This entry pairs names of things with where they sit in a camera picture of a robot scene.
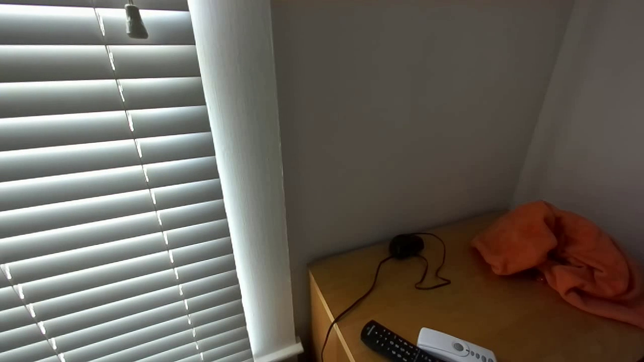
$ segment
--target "orange towel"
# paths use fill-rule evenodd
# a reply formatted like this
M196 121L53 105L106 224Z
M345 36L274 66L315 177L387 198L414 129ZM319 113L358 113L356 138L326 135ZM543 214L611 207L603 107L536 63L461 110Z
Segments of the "orange towel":
M644 327L644 275L592 222L527 204L474 239L498 275L539 270L568 303Z

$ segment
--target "window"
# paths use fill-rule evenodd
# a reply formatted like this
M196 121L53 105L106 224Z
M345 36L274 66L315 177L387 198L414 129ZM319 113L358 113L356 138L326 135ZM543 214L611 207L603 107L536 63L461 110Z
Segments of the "window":
M249 360L183 2L0 4L0 360Z

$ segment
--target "white wall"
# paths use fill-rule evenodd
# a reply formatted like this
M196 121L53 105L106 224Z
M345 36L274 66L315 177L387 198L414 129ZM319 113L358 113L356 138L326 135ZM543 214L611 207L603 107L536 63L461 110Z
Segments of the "white wall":
M577 2L515 204L577 212L644 261L644 2Z
M297 322L323 256L507 207L571 0L274 0Z

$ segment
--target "wooden table surface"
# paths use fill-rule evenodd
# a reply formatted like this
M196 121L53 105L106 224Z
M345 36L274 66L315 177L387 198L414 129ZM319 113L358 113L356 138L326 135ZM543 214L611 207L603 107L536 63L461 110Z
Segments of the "wooden table surface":
M336 346L329 346L325 360L383 360L360 342L368 319L411 342L423 326L435 327L493 349L500 362L636 362L644 356L643 330L568 306L537 275L493 275L472 239L498 217L490 214L431 230L447 244L443 273L454 281L447 287L414 289L423 272L418 259L385 264L373 295L335 327L330 344ZM311 267L316 349L329 322L368 289L379 261L388 256L387 246L383 242ZM441 244L424 237L423 254L431 267L438 266Z

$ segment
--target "black cable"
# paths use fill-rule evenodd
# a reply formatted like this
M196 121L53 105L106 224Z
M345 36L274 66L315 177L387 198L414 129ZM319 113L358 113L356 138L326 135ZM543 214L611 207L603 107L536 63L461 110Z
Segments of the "black cable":
M379 267L376 267L376 273L374 273L374 280L370 281L370 287L358 297L354 300L349 308L345 308L326 327L326 334L325 334L325 342L323 342L323 348L320 348L320 362L325 360L325 348L326 348L326 342L329 342L329 335L330 335L330 330L350 312L354 309L360 302L365 302L376 287L379 284L379 275L380 275L380 270L387 261L391 261L393 257L385 257L379 261Z
M438 242L441 242L441 261L435 270L435 280L441 280L441 284L435 284L435 285L423 285L424 284L424 278L427 278L427 272L428 272L428 261L424 256L417 256L420 261L423 261L423 275L420 280L414 284L417 289L439 289L439 287L446 287L452 284L452 280L443 278L441 272L446 267L446 259L447 259L447 248L446 248L446 239L439 237L438 234L418 234L418 236L428 236L428 237L435 237Z
M443 267L446 267L446 259L447 259L446 239L439 237L438 234L418 234L418 236L428 236L428 237L435 237L435 239L441 242L441 264L438 266L438 270L435 270L435 273L432 273L432 278L435 278L435 280L441 280L441 284L423 285L424 280L427 280L427 273L428 273L428 261L427 261L424 256L418 254L417 257L423 261L423 275L420 275L420 280L414 284L414 287L417 287L417 289L439 289L439 287L449 285L452 280L447 280L447 278L441 275L441 272L443 272ZM374 280L370 281L368 289L367 289L358 300L354 300L349 308L345 308L345 309L329 323L326 334L325 334L325 342L323 342L323 346L320 346L320 362L325 362L325 348L326 348L326 344L329 344L330 330L333 330L350 309L354 309L360 302L365 302L365 300L374 291L374 287L376 287L376 284L379 284L380 267L383 267L387 261L391 261L391 259L393 259L393 257L388 256L388 257L385 257L385 259L379 261Z

